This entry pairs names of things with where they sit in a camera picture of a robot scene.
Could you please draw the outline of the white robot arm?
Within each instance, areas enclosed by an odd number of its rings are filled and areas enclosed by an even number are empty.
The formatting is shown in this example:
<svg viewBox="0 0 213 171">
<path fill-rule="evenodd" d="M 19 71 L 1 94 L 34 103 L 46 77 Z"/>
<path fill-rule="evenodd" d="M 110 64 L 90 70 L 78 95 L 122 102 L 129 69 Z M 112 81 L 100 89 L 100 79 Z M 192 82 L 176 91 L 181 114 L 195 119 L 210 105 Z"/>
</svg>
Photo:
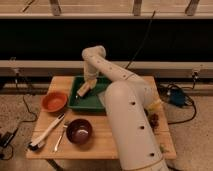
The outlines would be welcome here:
<svg viewBox="0 0 213 171">
<path fill-rule="evenodd" d="M 112 83 L 104 94 L 105 110 L 124 171 L 169 171 L 145 109 L 154 103 L 150 84 L 141 76 L 105 59 L 103 46 L 82 51 L 84 76 L 101 72 Z"/>
</svg>

